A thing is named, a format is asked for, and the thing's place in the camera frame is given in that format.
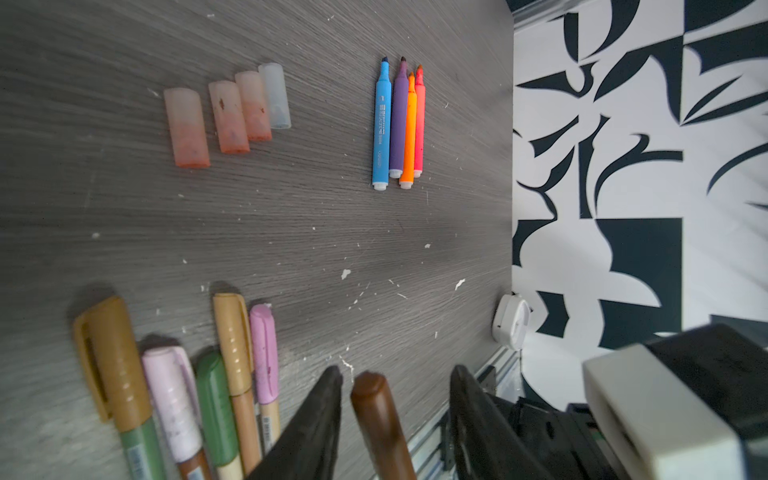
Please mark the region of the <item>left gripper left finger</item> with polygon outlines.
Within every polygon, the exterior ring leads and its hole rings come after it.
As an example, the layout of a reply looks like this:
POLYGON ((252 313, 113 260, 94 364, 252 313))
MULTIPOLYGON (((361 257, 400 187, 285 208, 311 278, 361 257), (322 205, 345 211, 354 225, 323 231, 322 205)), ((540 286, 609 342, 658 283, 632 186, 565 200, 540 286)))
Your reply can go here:
POLYGON ((327 367, 252 479, 331 479, 338 458, 343 376, 327 367))

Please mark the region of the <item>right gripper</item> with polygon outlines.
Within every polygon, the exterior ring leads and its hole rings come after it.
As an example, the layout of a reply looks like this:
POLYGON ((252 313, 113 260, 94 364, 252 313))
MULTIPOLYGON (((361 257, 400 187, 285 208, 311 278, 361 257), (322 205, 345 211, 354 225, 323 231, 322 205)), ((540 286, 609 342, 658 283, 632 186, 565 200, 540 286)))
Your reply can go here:
POLYGON ((725 324, 585 363, 586 401, 493 400, 555 479, 764 479, 767 348, 725 324))

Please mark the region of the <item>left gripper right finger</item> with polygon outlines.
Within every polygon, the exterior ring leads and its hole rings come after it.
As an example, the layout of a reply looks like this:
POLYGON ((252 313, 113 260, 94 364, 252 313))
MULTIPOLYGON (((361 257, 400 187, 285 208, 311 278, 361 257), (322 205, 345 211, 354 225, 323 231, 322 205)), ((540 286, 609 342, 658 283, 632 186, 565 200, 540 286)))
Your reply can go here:
POLYGON ((450 375, 449 416, 458 478, 552 477, 463 365, 455 366, 450 375))

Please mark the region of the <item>pink cap beige pen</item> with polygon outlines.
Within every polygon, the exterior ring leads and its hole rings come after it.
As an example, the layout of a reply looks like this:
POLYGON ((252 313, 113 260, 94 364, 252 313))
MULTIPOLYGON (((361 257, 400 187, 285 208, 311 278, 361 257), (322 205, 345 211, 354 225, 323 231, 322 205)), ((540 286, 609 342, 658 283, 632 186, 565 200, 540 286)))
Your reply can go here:
POLYGON ((256 396, 259 404, 264 454, 281 434, 279 410, 279 359, 275 320, 267 304, 254 305, 249 313, 256 396))

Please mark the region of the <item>tan cap beige pen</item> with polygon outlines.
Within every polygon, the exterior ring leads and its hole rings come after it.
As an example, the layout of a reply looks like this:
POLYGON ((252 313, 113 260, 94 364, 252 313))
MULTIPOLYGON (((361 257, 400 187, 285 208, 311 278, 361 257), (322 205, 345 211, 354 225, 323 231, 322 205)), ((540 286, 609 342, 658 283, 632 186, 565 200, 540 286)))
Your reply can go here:
POLYGON ((240 294, 218 293, 213 297, 213 309, 243 471, 248 476, 261 462, 262 449, 255 413, 254 362, 246 304, 240 294))

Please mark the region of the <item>orange marker pen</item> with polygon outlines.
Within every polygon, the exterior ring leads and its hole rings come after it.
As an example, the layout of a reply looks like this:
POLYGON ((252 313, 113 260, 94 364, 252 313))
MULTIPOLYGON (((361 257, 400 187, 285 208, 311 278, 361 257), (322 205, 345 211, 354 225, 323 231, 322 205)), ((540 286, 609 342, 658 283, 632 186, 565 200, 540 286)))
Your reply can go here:
POLYGON ((411 189, 415 179, 415 140, 416 140, 417 102, 418 102, 418 96, 415 90, 415 74, 410 73, 408 76, 404 170, 399 179, 399 185, 402 189, 411 189))

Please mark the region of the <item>pink-red marker pen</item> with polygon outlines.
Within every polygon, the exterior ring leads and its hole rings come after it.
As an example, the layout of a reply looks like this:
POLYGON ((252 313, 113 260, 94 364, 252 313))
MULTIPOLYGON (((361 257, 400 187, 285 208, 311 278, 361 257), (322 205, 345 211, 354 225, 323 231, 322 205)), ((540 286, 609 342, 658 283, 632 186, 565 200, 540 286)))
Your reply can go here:
POLYGON ((424 82, 423 66, 419 65, 415 74, 415 91, 417 94, 417 114, 416 114, 416 138, 415 138, 415 157, 414 157, 414 176, 419 178, 423 172, 424 164, 424 130, 425 130, 425 106, 426 106, 426 86, 424 82))

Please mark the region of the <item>clear orange pen cap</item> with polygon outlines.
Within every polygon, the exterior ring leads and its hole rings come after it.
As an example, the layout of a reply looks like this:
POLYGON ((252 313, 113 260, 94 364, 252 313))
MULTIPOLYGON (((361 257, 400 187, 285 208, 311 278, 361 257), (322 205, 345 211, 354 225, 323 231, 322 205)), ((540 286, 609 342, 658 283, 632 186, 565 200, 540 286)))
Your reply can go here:
POLYGON ((240 91, 235 82, 220 80, 208 85, 214 122, 222 153, 248 153, 250 145, 240 91))

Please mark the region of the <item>clear pink pen cap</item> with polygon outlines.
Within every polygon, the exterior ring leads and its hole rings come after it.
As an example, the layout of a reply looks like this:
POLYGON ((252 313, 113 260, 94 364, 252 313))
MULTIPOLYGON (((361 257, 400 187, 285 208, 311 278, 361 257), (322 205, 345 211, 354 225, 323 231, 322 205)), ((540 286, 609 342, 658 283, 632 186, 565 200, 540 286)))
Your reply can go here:
POLYGON ((253 142, 272 140, 266 87, 256 71, 244 71, 235 75, 240 91, 242 109, 248 139, 253 142))

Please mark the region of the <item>blue marker pen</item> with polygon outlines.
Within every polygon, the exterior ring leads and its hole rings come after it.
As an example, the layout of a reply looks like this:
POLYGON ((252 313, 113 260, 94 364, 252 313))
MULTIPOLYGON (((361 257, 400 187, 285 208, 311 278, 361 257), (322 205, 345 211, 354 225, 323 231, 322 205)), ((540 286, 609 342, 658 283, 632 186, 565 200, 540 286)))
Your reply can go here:
POLYGON ((372 160, 372 186, 375 191, 385 191, 389 183, 390 122, 392 83, 389 61, 384 57, 375 85, 374 138, 372 160))

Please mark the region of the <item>clear red pen cap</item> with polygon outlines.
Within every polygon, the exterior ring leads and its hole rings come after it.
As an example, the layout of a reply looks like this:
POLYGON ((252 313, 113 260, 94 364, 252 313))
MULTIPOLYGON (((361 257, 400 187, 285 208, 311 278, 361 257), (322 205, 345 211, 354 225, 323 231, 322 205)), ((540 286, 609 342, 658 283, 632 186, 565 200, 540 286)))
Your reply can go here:
POLYGON ((200 95, 189 88, 169 88, 163 96, 175 165, 208 168, 210 155, 200 95))

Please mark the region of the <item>purple marker pen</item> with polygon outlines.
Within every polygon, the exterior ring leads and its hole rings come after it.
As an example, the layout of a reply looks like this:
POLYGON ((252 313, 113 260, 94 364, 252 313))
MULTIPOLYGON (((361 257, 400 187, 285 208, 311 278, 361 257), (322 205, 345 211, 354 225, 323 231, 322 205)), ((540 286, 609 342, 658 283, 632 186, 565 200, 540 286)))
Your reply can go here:
POLYGON ((402 57, 392 96, 389 175, 393 179, 399 179, 404 171, 408 88, 408 63, 402 57))

